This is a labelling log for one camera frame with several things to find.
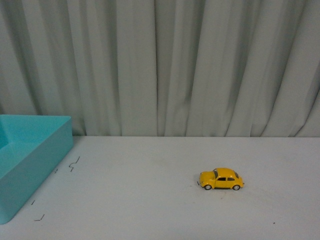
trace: toy car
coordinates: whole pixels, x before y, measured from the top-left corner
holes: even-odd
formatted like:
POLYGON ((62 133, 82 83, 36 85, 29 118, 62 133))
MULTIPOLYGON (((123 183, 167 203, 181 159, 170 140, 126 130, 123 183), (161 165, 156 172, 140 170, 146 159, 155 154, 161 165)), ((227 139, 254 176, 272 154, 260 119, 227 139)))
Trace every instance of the toy car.
POLYGON ((244 187, 242 177, 229 168, 216 168, 213 171, 203 171, 200 174, 198 185, 205 190, 210 189, 233 189, 239 190, 244 187))

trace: white tabletop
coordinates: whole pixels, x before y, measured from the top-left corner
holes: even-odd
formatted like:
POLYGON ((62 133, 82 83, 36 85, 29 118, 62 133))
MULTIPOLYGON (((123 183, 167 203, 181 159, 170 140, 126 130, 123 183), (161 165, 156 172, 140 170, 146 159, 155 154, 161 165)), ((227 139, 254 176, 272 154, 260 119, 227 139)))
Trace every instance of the white tabletop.
POLYGON ((319 240, 319 176, 320 138, 75 137, 0 239, 319 240), (198 186, 217 167, 245 187, 198 186))

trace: white curtain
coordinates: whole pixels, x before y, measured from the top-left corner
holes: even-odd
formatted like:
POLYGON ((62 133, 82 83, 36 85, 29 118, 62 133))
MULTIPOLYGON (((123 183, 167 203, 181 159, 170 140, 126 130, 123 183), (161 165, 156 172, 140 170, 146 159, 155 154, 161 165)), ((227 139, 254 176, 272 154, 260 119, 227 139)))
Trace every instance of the white curtain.
POLYGON ((74 135, 320 137, 319 0, 0 0, 0 114, 74 135))

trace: black mark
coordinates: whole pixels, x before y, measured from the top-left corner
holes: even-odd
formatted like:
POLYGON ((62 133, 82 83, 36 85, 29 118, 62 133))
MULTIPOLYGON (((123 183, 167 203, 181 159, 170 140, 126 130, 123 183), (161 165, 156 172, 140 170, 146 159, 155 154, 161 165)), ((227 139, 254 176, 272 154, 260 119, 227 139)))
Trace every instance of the black mark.
POLYGON ((44 216, 45 216, 45 215, 43 214, 43 215, 42 215, 42 217, 41 217, 40 219, 38 219, 38 220, 34 220, 34 221, 35 221, 35 222, 36 222, 36 221, 41 221, 41 220, 44 218, 44 216))
POLYGON ((69 168, 71 168, 71 171, 70 171, 70 172, 72 172, 72 170, 74 169, 74 167, 73 167, 73 166, 71 166, 71 165, 72 165, 72 164, 76 164, 76 163, 78 163, 79 159, 80 159, 80 156, 78 157, 78 159, 77 159, 77 161, 76 161, 76 162, 70 163, 70 165, 69 165, 69 168))

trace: teal plastic tray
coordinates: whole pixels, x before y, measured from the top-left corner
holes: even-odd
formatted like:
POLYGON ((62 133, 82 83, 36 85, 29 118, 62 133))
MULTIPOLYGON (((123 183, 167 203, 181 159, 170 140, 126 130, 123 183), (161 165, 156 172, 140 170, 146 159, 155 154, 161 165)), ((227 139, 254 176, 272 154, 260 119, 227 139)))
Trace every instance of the teal plastic tray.
POLYGON ((0 115, 0 224, 15 216, 72 147, 69 116, 0 115))

